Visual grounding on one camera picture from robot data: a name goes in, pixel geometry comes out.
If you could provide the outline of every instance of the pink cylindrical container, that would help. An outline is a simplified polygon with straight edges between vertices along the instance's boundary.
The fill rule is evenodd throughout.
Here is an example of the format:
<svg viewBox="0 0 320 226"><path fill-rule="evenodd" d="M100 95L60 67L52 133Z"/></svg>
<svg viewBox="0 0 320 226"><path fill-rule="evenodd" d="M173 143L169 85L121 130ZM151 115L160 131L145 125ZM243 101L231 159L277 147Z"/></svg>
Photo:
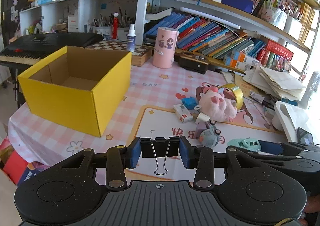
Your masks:
<svg viewBox="0 0 320 226"><path fill-rule="evenodd" d="M153 54L153 65L167 69L172 67L179 31L170 27L159 27Z"/></svg>

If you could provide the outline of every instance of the metal clip handle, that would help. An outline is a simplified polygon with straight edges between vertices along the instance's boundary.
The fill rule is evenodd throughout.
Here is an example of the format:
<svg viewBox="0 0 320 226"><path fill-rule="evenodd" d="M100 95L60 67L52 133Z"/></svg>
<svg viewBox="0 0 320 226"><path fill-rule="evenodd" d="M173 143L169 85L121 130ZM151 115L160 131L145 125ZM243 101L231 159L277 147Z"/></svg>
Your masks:
<svg viewBox="0 0 320 226"><path fill-rule="evenodd" d="M165 165L165 161L166 161L166 159L167 159L167 155L168 155L168 151L169 151L169 147L170 147L170 141L169 141L169 143L168 143L167 151L165 152L164 162L163 162L163 169L166 171L165 173L157 173L157 172L156 172L156 171L159 169L159 165L158 165L158 160L157 160L157 156L156 156L155 147L153 146L153 142L152 142L152 141L151 141L151 147L152 147L152 151L153 151L153 154L154 154L154 156L155 156L156 165L157 165L157 168L156 168L156 170L154 170L153 173L156 174L156 175L165 175L165 174L168 172L168 170L164 167L164 165Z"/></svg>

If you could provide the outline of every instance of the metal screw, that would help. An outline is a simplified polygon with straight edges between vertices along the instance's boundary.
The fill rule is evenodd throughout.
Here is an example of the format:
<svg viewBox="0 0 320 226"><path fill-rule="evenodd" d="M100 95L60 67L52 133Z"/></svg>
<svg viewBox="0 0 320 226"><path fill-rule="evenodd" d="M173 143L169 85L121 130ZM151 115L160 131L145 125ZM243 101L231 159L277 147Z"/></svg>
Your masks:
<svg viewBox="0 0 320 226"><path fill-rule="evenodd" d="M199 180L196 185L201 188L208 188L212 185L212 183L208 180Z"/></svg>
<svg viewBox="0 0 320 226"><path fill-rule="evenodd" d="M124 186L124 182L122 182L121 180L112 180L109 182L109 186L113 188L119 188Z"/></svg>

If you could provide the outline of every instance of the hand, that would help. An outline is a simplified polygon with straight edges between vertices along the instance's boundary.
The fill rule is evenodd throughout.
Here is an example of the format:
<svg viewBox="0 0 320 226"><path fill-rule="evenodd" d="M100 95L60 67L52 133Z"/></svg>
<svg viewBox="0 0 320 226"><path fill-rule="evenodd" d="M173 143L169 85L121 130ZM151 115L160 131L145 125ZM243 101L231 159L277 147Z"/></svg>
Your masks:
<svg viewBox="0 0 320 226"><path fill-rule="evenodd" d="M303 211L309 214L320 212L320 195L308 197L306 206L304 207ZM303 226L308 225L305 219L299 219L298 221Z"/></svg>

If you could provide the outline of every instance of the yellow cardboard box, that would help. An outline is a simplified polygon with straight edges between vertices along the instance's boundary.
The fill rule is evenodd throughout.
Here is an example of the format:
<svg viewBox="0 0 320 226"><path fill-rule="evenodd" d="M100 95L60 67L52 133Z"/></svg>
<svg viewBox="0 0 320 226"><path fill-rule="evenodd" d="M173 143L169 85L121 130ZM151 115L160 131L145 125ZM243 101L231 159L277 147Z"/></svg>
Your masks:
<svg viewBox="0 0 320 226"><path fill-rule="evenodd" d="M101 137L129 88L131 53L65 46L18 76L30 111Z"/></svg>

